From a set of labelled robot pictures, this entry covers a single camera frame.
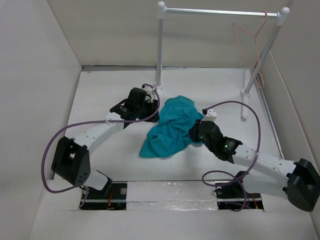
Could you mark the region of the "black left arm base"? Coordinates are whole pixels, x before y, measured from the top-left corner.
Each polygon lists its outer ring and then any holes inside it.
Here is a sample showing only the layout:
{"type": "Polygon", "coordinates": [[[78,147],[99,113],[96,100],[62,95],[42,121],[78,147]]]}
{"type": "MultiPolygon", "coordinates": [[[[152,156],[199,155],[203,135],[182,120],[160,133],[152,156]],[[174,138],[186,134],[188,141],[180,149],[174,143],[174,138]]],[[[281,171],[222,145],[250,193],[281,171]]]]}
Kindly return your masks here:
{"type": "Polygon", "coordinates": [[[113,182],[104,194],[92,187],[82,189],[79,208],[88,211],[124,211],[127,209],[128,182],[113,182]]]}

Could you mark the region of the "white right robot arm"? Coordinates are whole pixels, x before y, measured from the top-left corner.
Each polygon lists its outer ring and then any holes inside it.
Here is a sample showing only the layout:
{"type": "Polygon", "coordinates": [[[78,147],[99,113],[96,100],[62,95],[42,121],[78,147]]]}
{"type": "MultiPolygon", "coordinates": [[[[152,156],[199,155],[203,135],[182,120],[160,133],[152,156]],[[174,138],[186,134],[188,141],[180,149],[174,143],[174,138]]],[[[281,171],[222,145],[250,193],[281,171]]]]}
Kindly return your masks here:
{"type": "Polygon", "coordinates": [[[258,153],[241,141],[224,136],[212,121],[198,119],[188,133],[192,141],[203,143],[219,160],[262,174],[253,176],[240,171],[238,180],[231,184],[235,196],[263,193],[287,199],[302,211],[314,210],[320,197],[320,175],[307,159],[291,161],[258,153]]]}

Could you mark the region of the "teal t shirt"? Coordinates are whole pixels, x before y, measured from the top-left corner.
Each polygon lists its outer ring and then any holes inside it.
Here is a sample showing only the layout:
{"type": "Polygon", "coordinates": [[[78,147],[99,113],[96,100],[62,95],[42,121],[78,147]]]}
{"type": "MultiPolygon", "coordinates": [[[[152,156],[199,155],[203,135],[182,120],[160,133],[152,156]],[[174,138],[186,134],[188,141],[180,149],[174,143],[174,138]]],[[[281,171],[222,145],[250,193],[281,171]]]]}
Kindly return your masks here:
{"type": "Polygon", "coordinates": [[[147,133],[139,156],[169,158],[183,151],[193,142],[189,130],[203,118],[193,100],[182,95],[169,98],[159,112],[157,125],[147,133]]]}

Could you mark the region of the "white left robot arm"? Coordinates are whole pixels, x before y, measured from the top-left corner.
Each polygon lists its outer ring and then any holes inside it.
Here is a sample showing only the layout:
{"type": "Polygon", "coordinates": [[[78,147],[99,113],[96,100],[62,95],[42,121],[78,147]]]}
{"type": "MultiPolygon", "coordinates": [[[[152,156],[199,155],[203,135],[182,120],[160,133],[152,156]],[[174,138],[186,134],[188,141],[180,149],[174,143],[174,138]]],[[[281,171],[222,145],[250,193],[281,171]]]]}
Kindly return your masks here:
{"type": "Polygon", "coordinates": [[[100,198],[111,194],[112,180],[91,169],[90,156],[106,140],[130,124],[157,122],[160,96],[149,84],[134,87],[127,98],[113,106],[102,120],[90,121],[91,128],[73,138],[62,137],[55,149],[51,170],[75,188],[94,190],[100,198]]]}

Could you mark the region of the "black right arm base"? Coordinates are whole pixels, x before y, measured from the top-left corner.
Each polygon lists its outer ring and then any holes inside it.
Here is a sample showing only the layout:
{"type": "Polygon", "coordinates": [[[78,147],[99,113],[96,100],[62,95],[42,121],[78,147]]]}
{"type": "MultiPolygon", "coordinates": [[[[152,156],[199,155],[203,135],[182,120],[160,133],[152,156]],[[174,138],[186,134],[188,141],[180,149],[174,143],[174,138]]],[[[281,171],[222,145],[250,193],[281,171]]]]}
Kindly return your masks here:
{"type": "MultiPolygon", "coordinates": [[[[245,201],[243,189],[238,182],[224,187],[217,187],[212,195],[217,198],[219,210],[238,211],[245,201]]],[[[246,203],[243,209],[263,210],[264,205],[261,194],[246,192],[246,203]]]]}

